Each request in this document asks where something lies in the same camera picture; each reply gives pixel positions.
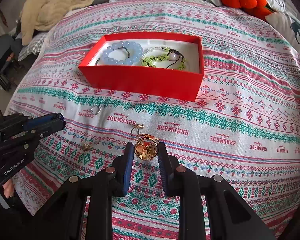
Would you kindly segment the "person's left hand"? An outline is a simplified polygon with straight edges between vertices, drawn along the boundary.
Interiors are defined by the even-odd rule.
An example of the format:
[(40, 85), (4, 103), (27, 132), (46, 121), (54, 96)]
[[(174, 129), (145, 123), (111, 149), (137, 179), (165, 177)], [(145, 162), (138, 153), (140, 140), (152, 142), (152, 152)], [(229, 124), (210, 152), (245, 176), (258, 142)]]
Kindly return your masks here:
[(8, 180), (3, 186), (4, 196), (6, 198), (13, 197), (14, 195), (14, 185), (12, 179)]

